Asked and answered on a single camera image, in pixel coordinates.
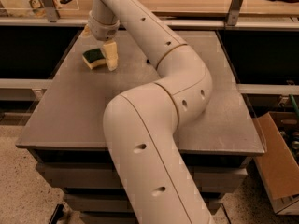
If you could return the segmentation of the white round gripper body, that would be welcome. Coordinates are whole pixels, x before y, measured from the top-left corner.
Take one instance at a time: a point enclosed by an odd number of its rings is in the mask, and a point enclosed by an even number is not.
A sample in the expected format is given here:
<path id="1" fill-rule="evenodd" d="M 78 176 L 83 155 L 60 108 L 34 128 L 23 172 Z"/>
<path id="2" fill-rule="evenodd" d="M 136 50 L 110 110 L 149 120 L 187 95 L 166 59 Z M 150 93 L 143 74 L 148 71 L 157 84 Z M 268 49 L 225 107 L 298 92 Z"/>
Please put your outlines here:
<path id="1" fill-rule="evenodd" d="M 116 20 L 111 24 L 104 24 L 102 21 L 99 21 L 95 16 L 90 12 L 88 19 L 88 27 L 92 35 L 100 41 L 108 41 L 113 39 L 116 36 L 120 26 L 120 21 Z"/>

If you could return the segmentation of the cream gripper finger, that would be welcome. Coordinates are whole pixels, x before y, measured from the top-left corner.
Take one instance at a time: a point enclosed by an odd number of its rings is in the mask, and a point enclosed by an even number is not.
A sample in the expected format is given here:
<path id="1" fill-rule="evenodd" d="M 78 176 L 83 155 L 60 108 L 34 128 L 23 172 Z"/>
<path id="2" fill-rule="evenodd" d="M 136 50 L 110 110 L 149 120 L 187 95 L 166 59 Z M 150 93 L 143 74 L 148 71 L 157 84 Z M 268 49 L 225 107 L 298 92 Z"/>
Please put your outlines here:
<path id="1" fill-rule="evenodd" d="M 118 49 L 114 40 L 108 40 L 102 46 L 102 53 L 105 57 L 107 67 L 114 71 L 118 67 Z"/>
<path id="2" fill-rule="evenodd" d="M 89 37 L 91 34 L 92 34 L 92 32 L 91 32 L 89 25 L 85 25 L 81 35 L 83 37 Z"/>

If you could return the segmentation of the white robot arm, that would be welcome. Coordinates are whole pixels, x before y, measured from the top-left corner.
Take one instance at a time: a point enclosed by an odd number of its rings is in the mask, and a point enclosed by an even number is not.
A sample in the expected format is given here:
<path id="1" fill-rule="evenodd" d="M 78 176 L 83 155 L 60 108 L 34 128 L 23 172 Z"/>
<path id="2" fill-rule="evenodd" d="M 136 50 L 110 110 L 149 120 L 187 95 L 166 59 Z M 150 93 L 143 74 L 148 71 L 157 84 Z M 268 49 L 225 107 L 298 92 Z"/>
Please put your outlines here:
<path id="1" fill-rule="evenodd" d="M 215 224 L 174 141 L 205 110 L 212 78 L 187 42 L 137 0 L 93 0 L 98 40 L 125 27 L 159 78 L 113 98 L 103 116 L 108 151 L 139 224 Z"/>

